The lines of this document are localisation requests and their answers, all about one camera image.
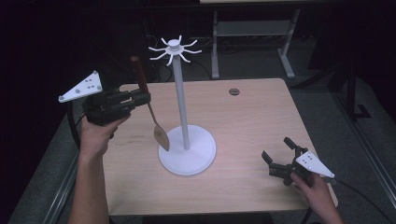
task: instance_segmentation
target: white stand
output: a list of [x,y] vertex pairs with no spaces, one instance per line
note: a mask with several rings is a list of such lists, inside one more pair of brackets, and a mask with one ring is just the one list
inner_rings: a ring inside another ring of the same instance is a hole
[[188,125],[180,58],[189,63],[190,61],[186,60],[182,53],[184,51],[199,53],[200,51],[194,52],[184,49],[184,47],[192,46],[196,41],[192,44],[181,46],[181,36],[178,40],[173,39],[168,43],[163,39],[162,41],[168,46],[166,49],[149,49],[155,51],[164,50],[165,53],[151,60],[158,60],[166,54],[171,56],[168,65],[172,63],[174,69],[181,126],[167,133],[170,148],[169,151],[166,151],[159,146],[159,157],[163,166],[176,175],[196,175],[204,171],[215,159],[216,142],[212,134],[204,128]]
[[216,142],[207,130],[189,125],[190,149],[183,147],[181,126],[168,133],[170,149],[159,147],[163,166],[176,175],[196,175],[204,171],[215,159]]

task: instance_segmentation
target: black cable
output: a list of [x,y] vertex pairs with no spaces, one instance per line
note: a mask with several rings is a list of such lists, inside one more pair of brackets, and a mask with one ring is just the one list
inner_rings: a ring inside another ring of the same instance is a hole
[[304,216],[303,220],[301,221],[301,224],[305,224],[308,221],[308,219],[311,217],[311,214],[312,214],[312,209],[311,209],[311,207],[308,207],[308,209],[306,210],[305,216]]
[[389,223],[394,224],[394,222],[392,222],[392,220],[390,220],[390,218],[373,202],[371,201],[367,196],[365,196],[364,194],[362,194],[360,191],[358,191],[357,189],[353,188],[352,186],[348,185],[347,183],[345,183],[344,181],[341,181],[339,179],[337,179],[337,181],[341,184],[344,185],[345,187],[352,189],[353,191],[355,191],[357,194],[359,194],[364,200],[366,200],[372,207],[374,207],[376,209],[376,211],[378,211]]
[[81,118],[78,119],[77,123],[75,124],[75,127],[77,128],[78,124],[81,122],[81,120],[85,117],[85,115],[82,115]]
[[213,40],[212,37],[205,37],[206,39],[208,39],[209,41],[207,41],[206,43],[202,44],[202,45],[194,45],[191,47],[190,50],[201,50],[204,51],[207,48],[212,48],[213,47]]
[[209,76],[209,79],[212,79],[212,76],[210,76],[209,71],[207,71],[206,67],[205,67],[203,64],[198,63],[198,62],[196,62],[196,61],[191,61],[191,62],[192,62],[192,63],[196,63],[196,64],[200,65],[201,67],[203,67],[203,68],[205,69],[207,75]]
[[67,107],[67,120],[69,121],[69,127],[70,131],[72,132],[73,139],[77,145],[77,148],[79,149],[79,136],[78,136],[78,131],[77,131],[77,125],[75,124],[74,121],[74,113],[73,113],[73,101],[68,103]]
[[165,82],[168,82],[168,81],[172,78],[172,76],[173,76],[173,71],[172,71],[172,69],[171,69],[170,67],[168,67],[168,66],[166,66],[166,65],[164,65],[164,64],[160,64],[160,66],[165,67],[166,69],[168,69],[168,71],[169,71],[169,78],[167,78],[167,79],[165,80]]
[[161,77],[161,73],[158,72],[158,82],[163,82],[163,78]]
[[116,224],[116,223],[113,221],[113,219],[111,219],[111,217],[108,217],[108,223],[110,223],[110,224]]
[[154,45],[154,47],[152,47],[152,48],[157,48],[157,45],[158,45],[158,39],[157,39],[157,37],[155,37],[155,35],[146,35],[146,37],[150,37],[150,38],[152,38],[152,39],[154,39],[155,40],[155,45]]

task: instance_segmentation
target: table top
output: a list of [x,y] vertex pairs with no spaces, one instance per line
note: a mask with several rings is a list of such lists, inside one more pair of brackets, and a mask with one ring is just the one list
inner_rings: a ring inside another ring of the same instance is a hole
[[[137,89],[124,85],[122,91]],[[240,94],[232,96],[229,89]],[[151,105],[169,132],[180,126],[175,83],[148,84]],[[175,175],[159,159],[154,122],[145,105],[110,140],[104,156],[106,196],[111,216],[262,212],[305,209],[301,195],[269,176],[265,150],[279,164],[291,163],[287,136],[315,149],[280,78],[184,83],[187,120],[215,138],[217,155],[203,172]],[[332,192],[334,203],[337,199]]]

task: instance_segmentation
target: human hand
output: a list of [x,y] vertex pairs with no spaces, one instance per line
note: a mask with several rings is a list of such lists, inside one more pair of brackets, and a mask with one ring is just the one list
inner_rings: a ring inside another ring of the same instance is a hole
[[129,117],[131,116],[115,120],[105,126],[89,123],[87,118],[84,117],[81,120],[80,155],[88,157],[105,155],[111,134]]
[[320,178],[318,174],[312,174],[312,187],[309,188],[303,179],[291,173],[291,179],[295,182],[296,188],[299,189],[305,196],[311,209],[320,217],[325,223],[343,223],[330,194],[328,185]]

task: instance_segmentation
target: white triangular marker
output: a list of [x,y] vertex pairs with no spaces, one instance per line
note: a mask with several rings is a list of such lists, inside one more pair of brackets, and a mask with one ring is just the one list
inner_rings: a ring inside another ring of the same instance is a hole
[[100,81],[99,74],[96,71],[93,71],[92,74],[84,78],[84,80],[78,83],[77,86],[75,86],[73,89],[71,89],[64,95],[59,96],[58,100],[59,102],[64,103],[101,91],[102,83]]
[[305,152],[303,155],[298,157],[296,161],[302,165],[305,169],[310,172],[317,173],[320,175],[326,175],[329,178],[334,178],[333,174],[311,151]]

